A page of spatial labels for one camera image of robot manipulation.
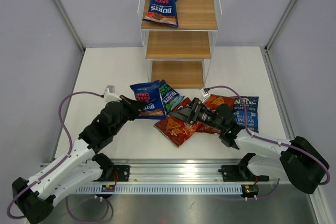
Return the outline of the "Burts spicy chilli bag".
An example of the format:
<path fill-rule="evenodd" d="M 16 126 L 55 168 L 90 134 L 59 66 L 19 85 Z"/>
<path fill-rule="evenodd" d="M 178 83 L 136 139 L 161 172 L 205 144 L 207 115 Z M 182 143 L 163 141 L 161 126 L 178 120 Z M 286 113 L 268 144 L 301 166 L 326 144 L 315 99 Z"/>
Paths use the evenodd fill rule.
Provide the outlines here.
<path fill-rule="evenodd" d="M 149 0 L 143 21 L 178 27 L 176 2 L 178 0 Z"/>
<path fill-rule="evenodd" d="M 138 119 L 162 120 L 166 118 L 160 94 L 160 81 L 138 83 L 130 85 L 137 101 L 146 103 Z"/>

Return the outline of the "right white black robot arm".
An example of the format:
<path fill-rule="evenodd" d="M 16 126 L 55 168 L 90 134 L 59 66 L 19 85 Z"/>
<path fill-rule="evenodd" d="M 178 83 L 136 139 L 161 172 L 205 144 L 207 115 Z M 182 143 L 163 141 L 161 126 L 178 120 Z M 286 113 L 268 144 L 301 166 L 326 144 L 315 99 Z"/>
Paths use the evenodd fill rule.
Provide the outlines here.
<path fill-rule="evenodd" d="M 312 194 L 319 185 L 330 181 L 328 162 L 305 138 L 278 139 L 252 132 L 236 123 L 227 104 L 211 111 L 195 98 L 169 115 L 188 124 L 202 123 L 219 130 L 219 139 L 226 147 L 246 152 L 238 164 L 221 167 L 225 182 L 267 182 L 276 178 Z"/>

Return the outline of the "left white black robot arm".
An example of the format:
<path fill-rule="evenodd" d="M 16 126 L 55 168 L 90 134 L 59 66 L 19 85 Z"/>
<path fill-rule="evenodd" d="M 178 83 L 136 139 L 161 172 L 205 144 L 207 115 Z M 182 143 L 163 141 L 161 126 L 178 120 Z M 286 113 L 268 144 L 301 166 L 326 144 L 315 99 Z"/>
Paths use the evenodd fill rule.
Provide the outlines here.
<path fill-rule="evenodd" d="M 12 183 L 12 203 L 30 223 L 45 220 L 60 201 L 89 182 L 126 180 L 123 172 L 129 171 L 129 167 L 118 170 L 101 150 L 127 121 L 139 116 L 146 103 L 115 94 L 103 98 L 106 106 L 78 139 L 70 142 L 68 152 L 29 179 L 19 177 Z"/>

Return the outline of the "Burts sea salt vinegar bag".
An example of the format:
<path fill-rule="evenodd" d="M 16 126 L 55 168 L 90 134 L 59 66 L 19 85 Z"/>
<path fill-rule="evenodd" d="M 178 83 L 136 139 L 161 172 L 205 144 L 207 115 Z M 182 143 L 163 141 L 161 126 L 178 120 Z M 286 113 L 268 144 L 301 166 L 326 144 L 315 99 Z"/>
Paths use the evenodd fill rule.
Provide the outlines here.
<path fill-rule="evenodd" d="M 180 95 L 175 89 L 167 84 L 165 80 L 160 81 L 159 91 L 167 114 L 174 110 L 184 100 L 184 96 Z"/>

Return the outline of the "large red Doritos bag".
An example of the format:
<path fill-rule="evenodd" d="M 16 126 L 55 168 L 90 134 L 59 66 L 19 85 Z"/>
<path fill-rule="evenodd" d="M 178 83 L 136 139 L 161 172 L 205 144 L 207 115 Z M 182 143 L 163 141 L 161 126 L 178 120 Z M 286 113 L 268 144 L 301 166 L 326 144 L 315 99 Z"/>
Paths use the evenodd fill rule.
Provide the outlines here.
<path fill-rule="evenodd" d="M 176 147 L 180 147 L 200 127 L 200 122 L 187 124 L 179 119 L 167 116 L 154 124 L 154 127 L 169 139 Z"/>

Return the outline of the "small red Doritos bag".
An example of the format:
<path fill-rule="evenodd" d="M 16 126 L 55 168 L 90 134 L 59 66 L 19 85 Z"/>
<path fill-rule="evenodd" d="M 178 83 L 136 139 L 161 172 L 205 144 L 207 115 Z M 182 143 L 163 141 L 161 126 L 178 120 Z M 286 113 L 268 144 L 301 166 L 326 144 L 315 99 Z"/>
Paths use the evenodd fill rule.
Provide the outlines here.
<path fill-rule="evenodd" d="M 234 97 L 225 97 L 222 95 L 211 94 L 210 97 L 205 101 L 204 105 L 206 106 L 207 109 L 211 111 L 215 111 L 220 105 L 227 104 L 232 110 L 234 107 L 235 101 L 236 101 L 236 98 Z M 205 124 L 200 124 L 200 126 L 198 127 L 196 131 L 200 133 L 209 133 L 209 134 L 215 134 L 215 133 L 219 134 L 220 133 L 219 130 L 214 129 L 210 126 L 207 126 Z"/>

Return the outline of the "Kettle sea salt vinegar bag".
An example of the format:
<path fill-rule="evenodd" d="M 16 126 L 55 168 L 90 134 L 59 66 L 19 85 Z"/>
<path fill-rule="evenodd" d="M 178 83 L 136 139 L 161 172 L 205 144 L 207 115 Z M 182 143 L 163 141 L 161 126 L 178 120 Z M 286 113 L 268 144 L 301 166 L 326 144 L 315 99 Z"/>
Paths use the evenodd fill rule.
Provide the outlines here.
<path fill-rule="evenodd" d="M 247 127 L 250 131 L 259 132 L 259 123 L 258 123 L 258 102 L 259 97 L 251 96 L 242 96 L 245 107 L 242 101 L 237 96 L 233 96 L 235 99 L 233 114 L 235 115 L 235 120 L 238 125 L 243 129 L 245 128 L 245 122 L 247 122 Z"/>

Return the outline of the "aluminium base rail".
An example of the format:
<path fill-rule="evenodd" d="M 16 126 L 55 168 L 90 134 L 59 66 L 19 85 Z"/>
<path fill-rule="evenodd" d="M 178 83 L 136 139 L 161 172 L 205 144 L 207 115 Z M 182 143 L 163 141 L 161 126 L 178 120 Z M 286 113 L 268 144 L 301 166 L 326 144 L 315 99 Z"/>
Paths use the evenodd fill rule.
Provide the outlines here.
<path fill-rule="evenodd" d="M 236 165 L 239 159 L 112 159 L 119 174 L 119 181 L 129 183 L 219 183 L 224 182 L 218 171 L 222 165 Z M 254 175 L 269 176 L 270 181 L 289 180 L 280 163 L 255 156 L 249 165 Z"/>

